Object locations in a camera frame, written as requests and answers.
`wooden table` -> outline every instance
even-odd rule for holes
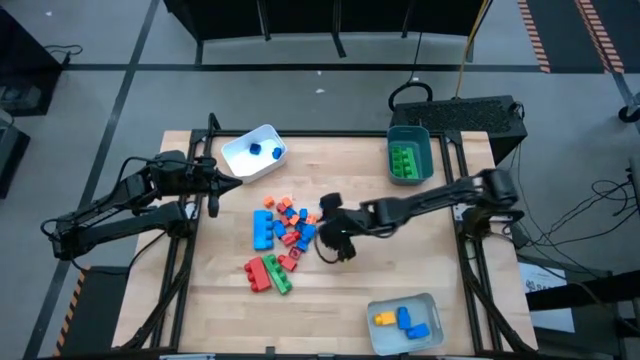
[[[189,134],[166,132],[162,151],[186,153]],[[220,148],[230,140],[216,137],[213,141],[213,156],[226,174],[231,172]],[[486,133],[463,133],[463,140],[470,174],[494,166]],[[265,347],[275,346],[276,353],[283,354],[372,354],[367,304],[429,292],[436,300],[446,341],[420,354],[473,354],[448,208],[412,219],[391,239],[354,238],[358,255],[346,263],[325,264],[311,247],[296,271],[288,274],[293,290],[286,296],[275,289],[259,294],[250,291],[243,266],[257,256],[252,214],[262,208],[265,196],[289,196],[294,207],[319,213],[319,198],[330,192],[340,192],[345,207],[357,208],[360,201],[409,196],[446,183],[440,145],[435,139],[431,141],[435,174],[418,187],[398,187],[389,182],[384,138],[287,137],[284,141],[289,153],[282,168],[223,195],[218,218],[207,217],[204,207],[179,350],[264,353]],[[457,176],[451,145],[450,156]],[[142,234],[138,250],[157,234]],[[161,240],[133,268],[114,346],[128,340],[156,305],[168,244],[168,239]],[[275,245],[274,251],[260,255],[288,252],[279,241]],[[486,239],[484,248],[496,305],[523,340],[537,348],[513,245],[496,237]],[[478,314],[484,347],[490,349],[481,305]],[[173,309],[166,317],[164,344],[168,343]]]

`teal bin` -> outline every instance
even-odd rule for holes
[[[419,185],[433,176],[429,132],[420,126],[394,126],[387,131],[389,178],[395,185]]]

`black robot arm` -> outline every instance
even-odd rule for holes
[[[517,221],[521,211],[511,210],[518,195],[509,174],[502,170],[483,170],[475,176],[404,199],[381,198],[360,203],[359,210],[343,209],[340,194],[332,193],[320,199],[324,224],[318,229],[320,239],[337,251],[338,260],[356,255],[351,236],[390,237],[414,216],[457,204],[474,205],[462,215],[463,228],[471,235],[481,235],[489,229],[489,218],[505,216]]]
[[[146,165],[118,181],[113,190],[101,199],[43,223],[42,230],[49,237],[56,258],[71,260],[86,254],[96,245],[153,229],[165,230],[171,237],[186,237],[194,224],[178,202],[159,207],[149,205],[163,196],[203,194],[209,197],[209,216],[216,217],[218,198],[242,184],[241,180],[222,174],[212,157],[187,162],[182,152],[169,151],[153,159],[129,160],[146,161]],[[134,216],[99,225],[122,211],[131,211]],[[48,222],[56,223],[53,233],[44,229]]]

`gray floor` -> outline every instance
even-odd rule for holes
[[[0,0],[42,44],[72,44],[85,51],[74,63],[128,63],[150,0]],[[411,63],[417,34],[342,37],[347,54],[338,59],[327,36],[278,36],[207,42],[204,63],[397,62]],[[421,63],[456,64],[463,38],[425,35]],[[190,64],[196,44],[160,5],[142,53],[142,63]],[[496,1],[478,34],[474,62],[535,65],[516,0]],[[96,190],[106,192],[125,157],[152,156],[165,130],[206,125],[215,112],[224,128],[250,129],[270,123],[279,129],[385,129],[391,117],[388,94],[406,81],[404,72],[138,72],[119,119]],[[454,95],[456,73],[416,73],[436,99]],[[625,76],[640,90],[640,75]],[[123,79],[122,72],[65,72],[47,116],[21,118],[17,126],[32,137],[9,197],[0,202],[0,348],[3,358],[22,355],[56,262],[39,233],[42,219],[74,209],[87,181],[105,125]],[[531,215],[543,229],[591,195],[598,179],[624,181],[626,159],[640,150],[633,125],[617,121],[623,106],[610,75],[467,73],[462,97],[512,94],[526,106],[529,137],[522,146],[522,185],[531,213],[524,220],[537,236]],[[408,92],[398,100],[417,101]],[[501,164],[509,166],[509,159]],[[608,229],[620,203],[601,202],[552,237],[562,240]],[[563,249],[585,266],[614,272],[636,270],[640,244],[633,216],[616,232]],[[84,265],[124,265],[132,241],[96,248]],[[553,258],[559,254],[544,248]],[[526,254],[536,255],[533,249]],[[50,355],[77,272],[70,271],[41,355]]]

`white container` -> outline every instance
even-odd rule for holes
[[[251,144],[262,147],[260,154],[249,152]],[[279,159],[273,158],[275,148],[282,149]],[[282,166],[287,155],[287,146],[276,129],[265,124],[222,146],[222,157],[229,164],[233,176],[248,184]]]

